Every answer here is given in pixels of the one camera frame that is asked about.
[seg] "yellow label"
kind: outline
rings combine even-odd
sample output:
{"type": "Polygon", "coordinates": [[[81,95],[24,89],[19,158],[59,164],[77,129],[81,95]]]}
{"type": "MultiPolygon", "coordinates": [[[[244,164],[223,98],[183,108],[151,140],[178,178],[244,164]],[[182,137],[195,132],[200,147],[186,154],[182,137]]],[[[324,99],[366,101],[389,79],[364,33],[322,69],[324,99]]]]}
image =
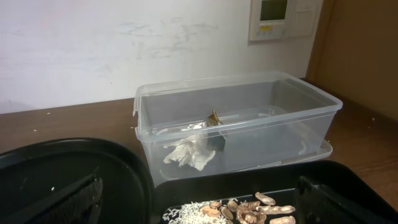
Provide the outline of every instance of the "yellow label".
{"type": "Polygon", "coordinates": [[[260,30],[271,30],[272,26],[260,26],[260,30]]]}

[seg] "black plastic piece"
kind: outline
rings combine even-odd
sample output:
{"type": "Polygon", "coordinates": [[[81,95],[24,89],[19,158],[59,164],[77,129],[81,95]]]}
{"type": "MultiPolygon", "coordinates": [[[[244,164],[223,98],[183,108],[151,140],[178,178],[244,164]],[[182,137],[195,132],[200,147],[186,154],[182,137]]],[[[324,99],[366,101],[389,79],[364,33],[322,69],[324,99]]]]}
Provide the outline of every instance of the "black plastic piece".
{"type": "Polygon", "coordinates": [[[226,139],[220,132],[209,133],[208,137],[209,138],[207,139],[207,149],[209,151],[224,151],[226,139]]]}
{"type": "Polygon", "coordinates": [[[294,207],[300,224],[393,224],[342,197],[331,187],[306,177],[298,180],[294,192],[294,207]]]}
{"type": "Polygon", "coordinates": [[[3,224],[96,224],[101,210],[103,182],[94,174],[0,220],[3,224]]]}
{"type": "MultiPolygon", "coordinates": [[[[102,139],[61,139],[0,155],[0,220],[95,174],[103,181],[98,224],[149,223],[153,182],[128,148],[102,139]]],[[[95,222],[95,215],[88,222],[95,222]]]]}
{"type": "Polygon", "coordinates": [[[170,207],[185,203],[219,200],[248,195],[245,200],[255,200],[256,192],[268,192],[278,205],[294,204],[294,188],[300,176],[306,176],[333,188],[333,190],[358,205],[392,222],[398,213],[377,193],[367,186],[347,167],[331,161],[316,161],[289,166],[271,167],[245,172],[173,180],[155,189],[154,223],[170,207]]]}

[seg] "clear plastic container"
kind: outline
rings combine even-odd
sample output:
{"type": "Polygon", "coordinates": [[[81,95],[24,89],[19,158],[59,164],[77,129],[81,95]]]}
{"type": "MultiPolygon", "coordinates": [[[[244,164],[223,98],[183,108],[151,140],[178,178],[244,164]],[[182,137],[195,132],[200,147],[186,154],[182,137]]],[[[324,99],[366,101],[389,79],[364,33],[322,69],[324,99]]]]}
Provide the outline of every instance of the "clear plastic container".
{"type": "Polygon", "coordinates": [[[319,157],[342,105],[298,78],[267,72],[144,85],[133,115],[159,185],[319,157]],[[222,124],[208,125],[212,110],[222,124]]]}

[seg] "plastic container lid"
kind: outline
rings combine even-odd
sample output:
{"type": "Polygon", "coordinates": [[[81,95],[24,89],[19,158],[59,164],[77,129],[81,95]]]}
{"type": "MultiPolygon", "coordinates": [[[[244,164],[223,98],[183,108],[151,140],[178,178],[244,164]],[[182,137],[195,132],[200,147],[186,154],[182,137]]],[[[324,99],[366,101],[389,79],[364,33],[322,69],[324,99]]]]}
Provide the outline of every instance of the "plastic container lid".
{"type": "MultiPolygon", "coordinates": [[[[247,97],[253,97],[250,93],[244,92],[246,96],[237,95],[236,101],[246,100],[247,97]]],[[[326,93],[325,91],[312,86],[311,84],[302,81],[298,78],[292,77],[283,72],[267,72],[262,74],[252,74],[252,75],[240,75],[240,76],[228,76],[228,77],[214,77],[214,78],[202,78],[197,80],[185,80],[179,82],[167,82],[140,86],[137,89],[136,97],[134,100],[134,111],[133,116],[138,112],[138,127],[136,127],[136,136],[141,142],[155,142],[164,141],[169,139],[185,138],[188,136],[208,134],[223,132],[230,129],[245,128],[245,130],[250,129],[250,127],[255,128],[259,124],[266,124],[276,121],[283,121],[288,119],[295,119],[302,116],[310,116],[320,113],[333,112],[341,109],[343,103],[341,100],[335,98],[334,96],[326,93]],[[280,114],[277,116],[268,116],[259,119],[246,119],[240,120],[237,123],[228,123],[219,126],[208,126],[200,129],[191,129],[185,131],[167,132],[167,133],[156,133],[153,132],[153,122],[150,123],[150,119],[154,119],[154,116],[149,115],[149,113],[156,113],[156,116],[166,116],[170,118],[170,126],[175,125],[172,122],[175,121],[178,114],[183,114],[184,108],[178,108],[182,104],[178,100],[184,101],[195,101],[198,97],[213,97],[211,95],[210,89],[220,88],[220,87],[231,87],[231,86],[243,86],[253,83],[274,83],[277,81],[283,81],[287,85],[293,88],[299,89],[302,92],[308,93],[312,102],[309,105],[297,106],[296,109],[288,111],[288,113],[280,114]],[[195,90],[206,90],[204,95],[197,94],[184,94],[183,97],[177,98],[176,93],[191,92],[195,90]],[[153,98],[152,96],[161,96],[162,101],[159,103],[148,103],[143,99],[153,98]]],[[[194,123],[193,116],[189,117],[187,124],[194,123]]]]}
{"type": "Polygon", "coordinates": [[[321,147],[319,148],[319,150],[317,150],[315,152],[304,154],[302,156],[293,157],[290,159],[284,159],[281,161],[272,162],[269,164],[264,164],[261,166],[238,170],[238,172],[246,171],[246,170],[264,169],[264,168],[275,167],[275,166],[284,166],[284,165],[290,165],[290,164],[299,164],[299,163],[303,163],[303,162],[317,161],[317,160],[329,157],[332,152],[333,152],[333,147],[331,146],[331,144],[329,144],[327,141],[323,140],[321,147]]]}

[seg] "seed husk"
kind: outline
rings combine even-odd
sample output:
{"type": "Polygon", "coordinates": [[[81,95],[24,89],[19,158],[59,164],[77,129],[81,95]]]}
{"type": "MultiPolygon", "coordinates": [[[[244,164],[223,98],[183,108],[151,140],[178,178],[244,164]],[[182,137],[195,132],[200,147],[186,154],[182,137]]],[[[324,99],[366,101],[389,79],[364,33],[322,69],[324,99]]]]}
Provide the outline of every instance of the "seed husk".
{"type": "Polygon", "coordinates": [[[296,224],[296,220],[293,216],[275,218],[269,221],[269,224],[296,224]]]}
{"type": "Polygon", "coordinates": [[[220,206],[222,206],[221,202],[211,202],[210,203],[210,208],[218,208],[220,206]]]}
{"type": "Polygon", "coordinates": [[[221,213],[224,215],[225,218],[231,220],[234,218],[234,216],[232,215],[231,211],[226,208],[226,207],[222,207],[221,208],[221,213]]]}
{"type": "Polygon", "coordinates": [[[247,221],[248,223],[256,223],[257,222],[257,218],[251,214],[247,214],[244,217],[244,220],[247,221]]]}
{"type": "Polygon", "coordinates": [[[217,209],[214,209],[214,208],[204,208],[203,213],[210,217],[217,217],[220,215],[220,211],[218,211],[217,209]]]}
{"type": "Polygon", "coordinates": [[[204,206],[200,207],[199,212],[202,212],[203,209],[205,209],[205,208],[210,208],[210,205],[204,205],[204,206]]]}
{"type": "Polygon", "coordinates": [[[236,209],[236,219],[239,220],[239,222],[241,223],[247,223],[247,221],[244,220],[243,215],[252,210],[255,210],[258,206],[260,206],[260,202],[243,202],[236,209]]]}
{"type": "Polygon", "coordinates": [[[227,203],[227,205],[228,205],[228,208],[231,210],[231,212],[236,212],[236,209],[238,208],[238,204],[235,201],[230,200],[227,203]]]}
{"type": "Polygon", "coordinates": [[[259,209],[262,209],[267,215],[289,214],[289,213],[296,211],[296,209],[290,205],[286,205],[283,207],[280,207],[280,206],[258,206],[258,207],[256,207],[257,211],[259,209]]]}
{"type": "Polygon", "coordinates": [[[256,196],[256,198],[258,200],[260,200],[262,203],[266,204],[266,205],[275,205],[275,200],[273,198],[270,198],[266,195],[261,194],[260,192],[256,192],[254,194],[254,196],[256,196]]]}
{"type": "Polygon", "coordinates": [[[257,218],[257,224],[265,224],[267,215],[266,215],[265,211],[260,209],[257,212],[256,218],[257,218]]]}

